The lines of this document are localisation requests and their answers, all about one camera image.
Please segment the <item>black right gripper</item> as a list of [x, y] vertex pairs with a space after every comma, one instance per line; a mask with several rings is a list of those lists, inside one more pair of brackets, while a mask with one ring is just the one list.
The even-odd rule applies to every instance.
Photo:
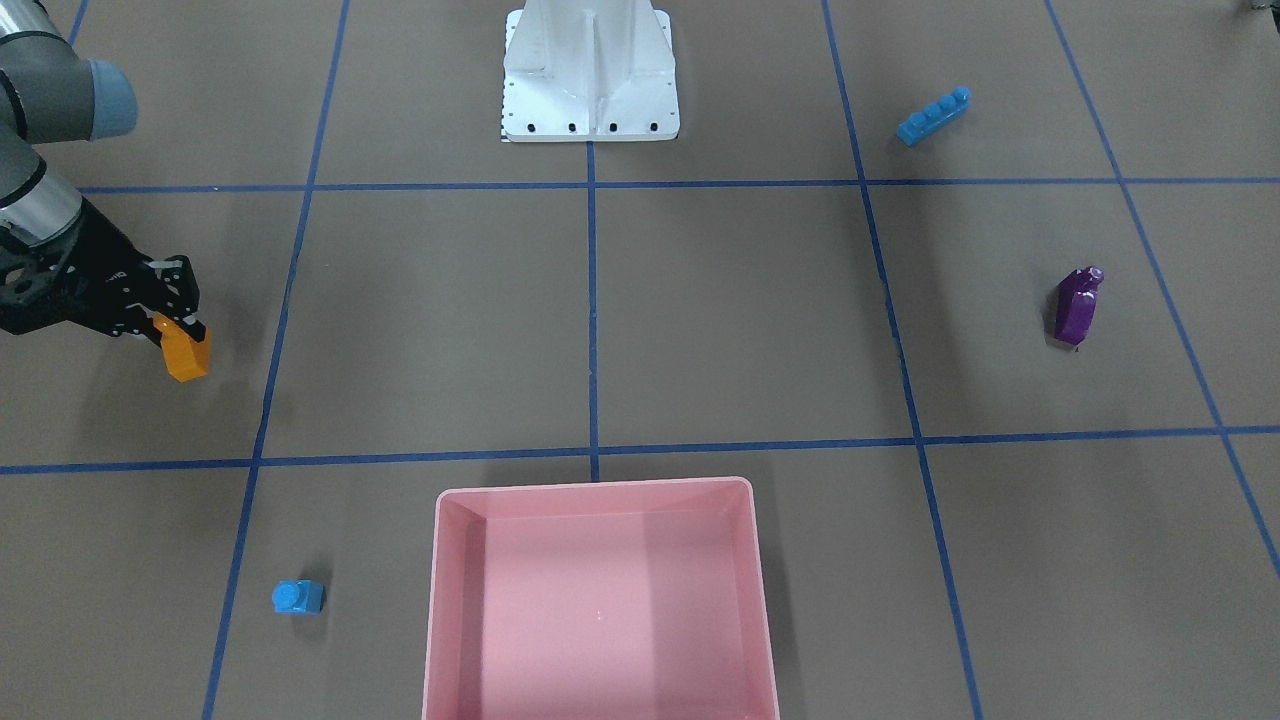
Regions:
[[159, 341], [152, 316], [161, 313], [166, 338], [202, 343], [209, 337], [196, 318], [189, 259], [150, 258], [93, 205], [40, 246], [23, 243], [10, 227], [1, 237], [1, 327], [12, 334], [70, 322], [111, 337]]

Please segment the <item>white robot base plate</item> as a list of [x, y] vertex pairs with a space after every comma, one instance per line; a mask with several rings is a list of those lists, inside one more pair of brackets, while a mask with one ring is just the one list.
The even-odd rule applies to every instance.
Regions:
[[649, 1], [527, 1], [506, 17], [504, 29], [502, 141], [678, 137], [667, 12]]

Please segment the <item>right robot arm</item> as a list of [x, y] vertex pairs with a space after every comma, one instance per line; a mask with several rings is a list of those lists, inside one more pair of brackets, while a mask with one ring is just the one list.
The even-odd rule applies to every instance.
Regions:
[[78, 56], [42, 3], [5, 1], [1, 20], [3, 329], [70, 322], [159, 343], [170, 323], [204, 342], [189, 259], [141, 252], [38, 154], [41, 143], [132, 132], [131, 82], [110, 61]]

